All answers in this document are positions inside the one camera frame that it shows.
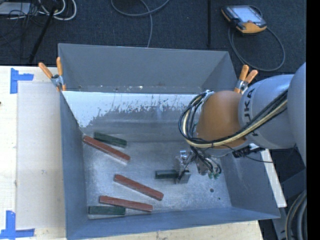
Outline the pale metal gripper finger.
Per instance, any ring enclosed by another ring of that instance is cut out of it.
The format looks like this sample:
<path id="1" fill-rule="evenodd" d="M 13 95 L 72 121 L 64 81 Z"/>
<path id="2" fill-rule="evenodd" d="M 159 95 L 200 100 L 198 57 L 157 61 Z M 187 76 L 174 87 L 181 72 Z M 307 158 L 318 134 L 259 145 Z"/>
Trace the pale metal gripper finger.
<path id="1" fill-rule="evenodd" d="M 181 174 L 178 175 L 178 177 L 175 179 L 176 184 L 187 184 L 190 177 L 191 177 L 191 172 L 188 170 L 184 170 L 181 172 Z"/>
<path id="2" fill-rule="evenodd" d="M 186 150 L 180 150 L 174 158 L 174 168 L 177 172 L 183 172 L 187 167 L 188 153 Z"/>

